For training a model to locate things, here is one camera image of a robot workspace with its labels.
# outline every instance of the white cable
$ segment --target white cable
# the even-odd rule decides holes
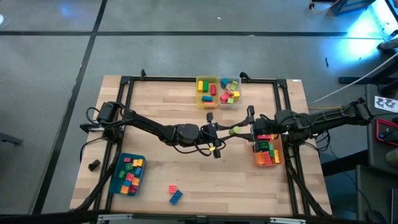
[[[398,52],[397,52],[396,54],[394,54],[391,58],[389,58],[389,59],[387,59],[385,62],[383,62],[381,65],[379,65],[377,68],[373,69],[371,72],[369,72],[368,74],[364,75],[363,77],[361,77],[360,79],[356,80],[355,82],[350,83],[350,84],[344,86],[343,88],[340,88],[340,89],[334,91],[333,93],[329,93],[329,94],[327,94],[326,96],[324,96],[324,97],[322,97],[322,98],[320,98],[320,99],[317,99],[317,100],[315,100],[315,101],[312,102],[312,103],[309,103],[309,105],[311,105],[311,104],[313,104],[313,103],[316,103],[316,102],[318,102],[318,101],[321,101],[321,100],[325,99],[326,97],[329,97],[329,96],[331,96],[331,95],[333,95],[333,94],[335,94],[335,93],[337,93],[337,92],[339,92],[339,91],[341,91],[341,90],[344,90],[345,88],[347,88],[347,87],[349,87],[349,86],[354,85],[355,83],[357,83],[357,82],[361,81],[362,79],[368,77],[370,74],[372,74],[373,72],[375,72],[376,70],[378,70],[379,68],[381,68],[383,65],[385,65],[387,62],[391,61],[391,60],[392,60],[395,56],[397,56],[397,55],[398,55]]]

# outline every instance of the gray concrete floor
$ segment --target gray concrete floor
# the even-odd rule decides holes
[[[0,14],[7,18],[0,33],[91,31],[100,4],[0,0]],[[86,122],[87,107],[95,105],[104,75],[138,75],[142,68],[148,75],[162,76],[245,71],[258,78],[301,79],[311,102],[342,87],[339,76],[363,76],[387,58],[376,50],[382,41],[379,27],[369,11],[341,17],[330,12],[315,15],[308,10],[307,0],[109,0],[100,31],[306,32],[313,36],[97,36],[43,212],[69,208],[79,150],[87,138],[78,126]],[[345,36],[332,37],[329,32]],[[31,211],[88,39],[0,36],[0,131],[24,139],[19,147],[1,145],[0,213]],[[353,86],[314,106],[343,105],[363,95],[363,86]],[[366,149],[364,128],[344,126],[332,130],[331,136],[338,156]],[[321,153],[322,162],[332,159],[329,152]],[[343,175],[327,177],[326,184],[334,204],[343,204],[341,198],[354,194],[353,184]]]

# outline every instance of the wooden tabletop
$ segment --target wooden tabletop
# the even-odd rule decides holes
[[[104,77],[96,107],[105,101],[116,101],[121,76]],[[302,82],[287,80],[290,104],[298,113],[308,113]],[[195,104],[194,82],[134,82],[131,109],[161,124],[206,123],[209,110],[198,109]],[[279,91],[281,102],[283,92]],[[238,110],[212,110],[214,122],[230,125],[246,117],[246,108],[253,105],[256,117],[260,113],[273,118],[276,112],[271,84],[243,83],[242,105]],[[248,133],[245,127],[242,133]],[[227,135],[221,132],[219,137]],[[88,141],[101,136],[90,133]],[[239,138],[227,140],[220,159],[199,153],[180,154],[166,146],[157,137],[128,126],[122,152],[146,157],[147,167],[139,194],[135,197],[114,195],[112,212],[192,214],[192,215],[245,215],[291,216],[289,188],[285,166],[259,167],[247,141]],[[90,172],[88,164],[103,160],[105,141],[85,148],[70,208],[79,206],[97,184],[100,167]],[[300,147],[305,183],[317,202],[331,213],[328,194],[318,152],[308,146]],[[175,184],[183,192],[176,206],[170,204],[169,185]],[[104,208],[108,185],[104,187],[100,208]],[[303,213],[299,189],[296,186],[299,212]]]

